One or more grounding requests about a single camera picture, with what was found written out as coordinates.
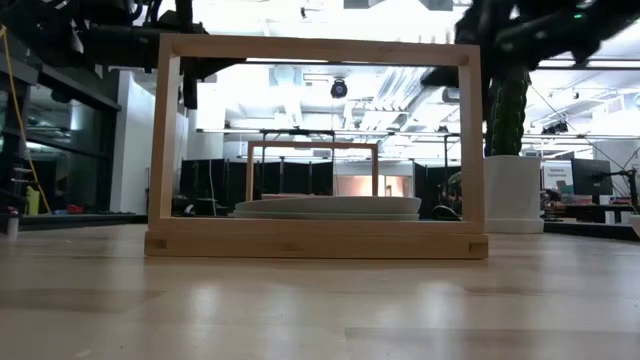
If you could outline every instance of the yellow cable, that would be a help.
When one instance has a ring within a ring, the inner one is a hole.
[[[27,148],[27,134],[24,131],[24,123],[22,122],[22,114],[20,113],[20,105],[18,104],[18,95],[16,94],[16,84],[13,81],[13,68],[11,66],[11,56],[9,55],[9,40],[7,39],[7,27],[2,25],[2,30],[0,30],[0,36],[2,36],[2,40],[4,40],[4,54],[7,58],[7,68],[9,69],[9,83],[11,84],[11,92],[13,95],[13,106],[16,109],[16,116],[18,117],[18,123],[20,124],[20,136],[22,136],[22,142],[24,143],[25,151],[24,153],[27,155],[27,160],[29,160],[29,166],[31,166],[31,172],[33,173],[33,178],[38,185],[38,190],[40,190],[40,194],[42,194],[42,200],[44,200],[44,206],[47,208],[47,213],[51,213],[51,208],[49,207],[49,202],[47,201],[47,196],[42,190],[42,186],[40,186],[40,180],[38,180],[38,174],[36,174],[36,168],[33,166],[33,161],[31,161],[31,153]]]

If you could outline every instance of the desk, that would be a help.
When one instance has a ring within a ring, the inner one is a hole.
[[[558,211],[563,211],[562,217],[576,218],[578,221],[593,222],[593,223],[606,223],[607,211],[613,211],[615,216],[615,223],[619,224],[622,219],[623,212],[635,212],[631,205],[561,205],[558,206]]]

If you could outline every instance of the light wood floor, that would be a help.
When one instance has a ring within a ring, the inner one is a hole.
[[[145,259],[144,226],[0,238],[0,359],[640,359],[640,245],[488,261]]]

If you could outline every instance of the stacked plates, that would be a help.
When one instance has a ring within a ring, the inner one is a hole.
[[[233,216],[244,219],[416,221],[417,198],[337,196],[244,202]]]

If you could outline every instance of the white wall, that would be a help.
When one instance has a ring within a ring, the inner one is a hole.
[[[198,84],[198,110],[189,111],[188,160],[223,157],[223,134],[196,132],[196,129],[224,129],[226,106],[216,85]]]
[[[379,163],[380,175],[385,176],[412,176],[413,164],[411,161]],[[371,175],[371,162],[337,162],[335,173],[338,176],[347,175]]]
[[[147,213],[146,189],[149,184],[155,96],[133,80],[129,71],[120,73],[118,113],[111,185],[111,211]],[[174,169],[186,157],[188,119],[176,119],[176,160]]]

